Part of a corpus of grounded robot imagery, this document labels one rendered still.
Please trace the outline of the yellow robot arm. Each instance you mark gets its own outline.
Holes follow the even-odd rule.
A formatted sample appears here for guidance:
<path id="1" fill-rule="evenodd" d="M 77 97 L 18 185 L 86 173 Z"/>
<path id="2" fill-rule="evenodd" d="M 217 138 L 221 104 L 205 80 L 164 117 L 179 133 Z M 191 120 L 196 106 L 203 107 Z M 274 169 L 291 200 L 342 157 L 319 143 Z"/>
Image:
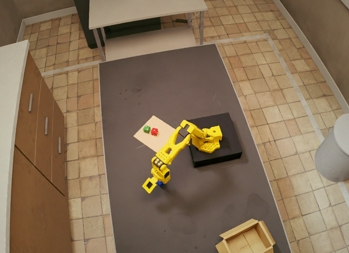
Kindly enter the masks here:
<path id="1" fill-rule="evenodd" d="M 180 150 L 184 149 L 184 147 L 189 144 L 190 138 L 192 138 L 192 144 L 203 152 L 212 153 L 215 149 L 220 148 L 219 139 L 221 134 L 218 126 L 211 127 L 210 129 L 200 129 L 186 120 L 183 120 L 180 125 L 182 127 L 177 127 L 170 136 L 168 142 L 158 151 L 156 154 L 157 157 L 152 158 L 154 172 L 158 173 L 163 179 L 170 175 L 170 170 L 166 167 L 166 164 L 171 164 Z M 179 134 L 185 139 L 181 143 L 175 145 L 176 138 Z M 172 151 L 170 154 L 167 154 L 170 149 L 172 149 Z"/>

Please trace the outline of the beige flat mat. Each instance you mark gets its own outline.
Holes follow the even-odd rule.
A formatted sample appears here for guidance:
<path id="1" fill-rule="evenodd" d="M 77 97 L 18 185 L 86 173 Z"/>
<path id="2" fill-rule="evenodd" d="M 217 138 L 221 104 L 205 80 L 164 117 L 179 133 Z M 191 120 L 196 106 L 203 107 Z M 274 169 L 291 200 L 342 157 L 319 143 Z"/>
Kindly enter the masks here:
<path id="1" fill-rule="evenodd" d="M 158 129 L 157 136 L 151 135 L 151 130 L 149 133 L 145 133 L 143 131 L 145 125 L 150 126 L 151 130 L 152 128 Z M 153 116 L 145 125 L 134 135 L 134 137 L 158 153 L 158 151 L 168 142 L 175 129 L 155 116 Z"/>

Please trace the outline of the green die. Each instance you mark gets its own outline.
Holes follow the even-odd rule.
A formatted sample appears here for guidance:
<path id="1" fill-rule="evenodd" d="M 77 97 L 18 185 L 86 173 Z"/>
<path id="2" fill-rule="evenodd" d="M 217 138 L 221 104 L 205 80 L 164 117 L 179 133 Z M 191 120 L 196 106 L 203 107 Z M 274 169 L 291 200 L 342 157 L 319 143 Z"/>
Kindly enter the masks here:
<path id="1" fill-rule="evenodd" d="M 147 125 L 145 125 L 144 126 L 144 128 L 143 128 L 143 131 L 145 132 L 145 133 L 149 133 L 150 132 L 150 126 L 147 126 Z"/>

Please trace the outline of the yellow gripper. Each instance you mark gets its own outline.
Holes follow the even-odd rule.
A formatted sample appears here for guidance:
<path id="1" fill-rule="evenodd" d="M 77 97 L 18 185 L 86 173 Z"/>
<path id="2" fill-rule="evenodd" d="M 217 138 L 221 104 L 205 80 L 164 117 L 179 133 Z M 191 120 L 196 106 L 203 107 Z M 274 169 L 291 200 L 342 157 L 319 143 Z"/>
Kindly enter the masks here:
<path id="1" fill-rule="evenodd" d="M 151 193 L 152 190 L 155 188 L 156 186 L 156 182 L 157 181 L 161 181 L 164 184 L 167 183 L 170 180 L 170 175 L 163 179 L 158 173 L 154 172 L 154 168 L 151 170 L 151 173 L 153 174 L 153 178 L 148 178 L 147 181 L 143 184 L 143 187 L 149 192 Z"/>

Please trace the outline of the red die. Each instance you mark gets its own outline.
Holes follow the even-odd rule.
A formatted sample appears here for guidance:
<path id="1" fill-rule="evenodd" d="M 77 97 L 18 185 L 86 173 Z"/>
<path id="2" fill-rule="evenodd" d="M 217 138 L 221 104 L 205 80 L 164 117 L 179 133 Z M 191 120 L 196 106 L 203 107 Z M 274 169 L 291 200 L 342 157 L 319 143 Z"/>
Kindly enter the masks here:
<path id="1" fill-rule="evenodd" d="M 151 135 L 157 136 L 157 134 L 158 134 L 158 129 L 152 128 Z"/>

